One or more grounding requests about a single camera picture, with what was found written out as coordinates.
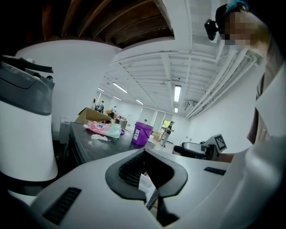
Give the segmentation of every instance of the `white floor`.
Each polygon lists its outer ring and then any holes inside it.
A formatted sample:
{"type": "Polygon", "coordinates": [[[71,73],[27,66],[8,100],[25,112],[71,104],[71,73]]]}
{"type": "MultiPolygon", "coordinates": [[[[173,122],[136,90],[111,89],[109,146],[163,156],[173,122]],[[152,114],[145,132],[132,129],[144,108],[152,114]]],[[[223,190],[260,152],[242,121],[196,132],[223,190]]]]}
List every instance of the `white floor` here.
{"type": "Polygon", "coordinates": [[[163,147],[162,143],[163,143],[163,140],[161,140],[160,142],[154,141],[154,144],[156,145],[155,149],[163,151],[165,153],[172,153],[173,152],[173,148],[174,148],[173,144],[166,142],[166,147],[163,147]]]}

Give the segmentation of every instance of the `ceiling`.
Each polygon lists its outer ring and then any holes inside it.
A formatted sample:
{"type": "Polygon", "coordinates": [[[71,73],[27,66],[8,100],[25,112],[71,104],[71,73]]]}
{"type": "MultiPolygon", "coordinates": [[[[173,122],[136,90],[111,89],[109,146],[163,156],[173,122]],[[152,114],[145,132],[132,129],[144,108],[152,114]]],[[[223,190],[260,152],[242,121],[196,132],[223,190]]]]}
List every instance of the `ceiling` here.
{"type": "Polygon", "coordinates": [[[165,0],[164,3],[175,40],[154,40],[152,44],[138,44],[121,51],[100,88],[106,95],[126,102],[136,103],[138,99],[144,106],[167,112],[174,112],[177,107],[179,114],[185,115],[186,103],[198,102],[204,96],[230,49],[224,41],[211,42],[204,28],[216,5],[223,1],[165,0]],[[113,82],[128,93],[116,88],[113,82]],[[176,85],[182,87],[179,102],[174,102],[176,85]]]}
{"type": "Polygon", "coordinates": [[[7,41],[14,41],[3,47],[2,53],[8,55],[54,40],[89,40],[125,48],[174,36],[162,0],[27,0],[1,7],[9,18],[2,31],[7,41]]]}

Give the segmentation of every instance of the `wooden ceiling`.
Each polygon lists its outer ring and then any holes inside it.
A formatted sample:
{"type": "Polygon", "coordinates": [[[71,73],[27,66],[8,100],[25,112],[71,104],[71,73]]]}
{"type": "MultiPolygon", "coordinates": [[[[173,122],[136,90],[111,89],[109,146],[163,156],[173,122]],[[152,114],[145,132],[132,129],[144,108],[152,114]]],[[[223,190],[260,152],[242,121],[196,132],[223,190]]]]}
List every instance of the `wooden ceiling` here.
{"type": "Polygon", "coordinates": [[[90,40],[125,48],[174,36],[162,0],[27,0],[10,2],[2,10],[7,16],[2,35],[9,43],[2,46],[2,53],[8,55],[54,40],[90,40]]]}

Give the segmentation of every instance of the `open cardboard box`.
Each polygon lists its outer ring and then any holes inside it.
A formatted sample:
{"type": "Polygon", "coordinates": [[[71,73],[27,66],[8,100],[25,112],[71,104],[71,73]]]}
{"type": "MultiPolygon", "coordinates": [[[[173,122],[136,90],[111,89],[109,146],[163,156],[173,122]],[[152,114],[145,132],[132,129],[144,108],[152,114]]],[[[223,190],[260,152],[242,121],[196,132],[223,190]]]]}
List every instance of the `open cardboard box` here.
{"type": "Polygon", "coordinates": [[[89,120],[101,122],[101,121],[111,121],[111,118],[106,116],[105,114],[99,113],[95,110],[86,107],[79,113],[79,116],[74,122],[87,124],[89,120]]]}

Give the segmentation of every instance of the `bucket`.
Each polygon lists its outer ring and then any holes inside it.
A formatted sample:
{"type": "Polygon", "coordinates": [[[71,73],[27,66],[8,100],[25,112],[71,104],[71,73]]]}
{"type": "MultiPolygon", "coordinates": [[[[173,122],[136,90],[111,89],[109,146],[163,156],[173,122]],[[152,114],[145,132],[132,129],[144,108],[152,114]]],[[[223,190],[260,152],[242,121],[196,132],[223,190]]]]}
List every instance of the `bucket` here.
{"type": "Polygon", "coordinates": [[[153,131],[153,127],[137,122],[135,124],[132,142],[137,145],[145,145],[153,131]]]}

